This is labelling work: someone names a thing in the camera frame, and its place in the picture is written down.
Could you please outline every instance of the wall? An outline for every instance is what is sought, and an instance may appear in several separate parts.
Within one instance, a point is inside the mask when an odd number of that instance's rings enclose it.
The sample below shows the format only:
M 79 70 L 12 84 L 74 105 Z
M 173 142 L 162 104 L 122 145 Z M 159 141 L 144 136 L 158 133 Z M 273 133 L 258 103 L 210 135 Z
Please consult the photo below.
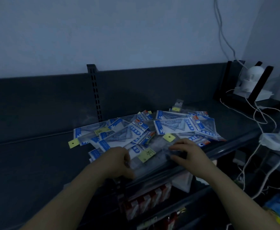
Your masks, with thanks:
M 240 58 L 263 0 L 218 1 Z M 224 61 L 213 0 L 0 0 L 0 77 Z
M 264 1 L 242 59 L 247 66 L 262 61 L 263 67 L 275 67 L 264 88 L 280 100 L 280 0 Z

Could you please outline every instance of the yellow price tag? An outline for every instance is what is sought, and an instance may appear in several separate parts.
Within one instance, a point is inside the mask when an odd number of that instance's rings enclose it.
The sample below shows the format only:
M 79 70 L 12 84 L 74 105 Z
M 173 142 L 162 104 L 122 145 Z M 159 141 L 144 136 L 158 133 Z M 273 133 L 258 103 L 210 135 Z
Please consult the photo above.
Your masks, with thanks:
M 170 133 L 167 133 L 163 136 L 163 138 L 168 142 L 172 142 L 175 139 L 175 136 L 171 135 Z
M 154 152 L 153 149 L 147 148 L 138 155 L 138 158 L 140 159 L 140 161 L 142 161 L 142 163 L 144 163 L 155 154 L 156 152 Z
M 77 145 L 79 145 L 79 140 L 77 138 L 73 139 L 68 142 L 68 145 L 70 146 L 70 148 L 76 147 Z
M 108 127 L 102 127 L 100 129 L 95 130 L 94 132 L 96 135 L 99 135 L 100 133 L 106 132 L 106 131 L 111 131 L 111 130 Z
M 173 111 L 180 111 L 180 108 L 179 107 L 172 107 L 172 110 Z

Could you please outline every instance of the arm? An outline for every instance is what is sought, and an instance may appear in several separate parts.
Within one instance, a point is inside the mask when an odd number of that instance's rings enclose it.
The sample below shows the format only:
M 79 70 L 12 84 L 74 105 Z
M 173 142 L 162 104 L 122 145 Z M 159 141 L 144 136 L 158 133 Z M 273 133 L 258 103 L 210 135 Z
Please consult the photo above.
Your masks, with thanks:
M 186 138 L 181 139 L 169 149 L 187 152 L 186 159 L 176 155 L 172 155 L 171 159 L 211 185 L 235 229 L 280 229 L 280 225 L 219 170 L 194 142 Z
M 86 166 L 66 189 L 43 207 L 21 230 L 76 229 L 96 189 L 106 178 L 121 175 L 134 178 L 133 171 L 124 165 L 124 160 L 130 160 L 125 148 L 109 149 Z

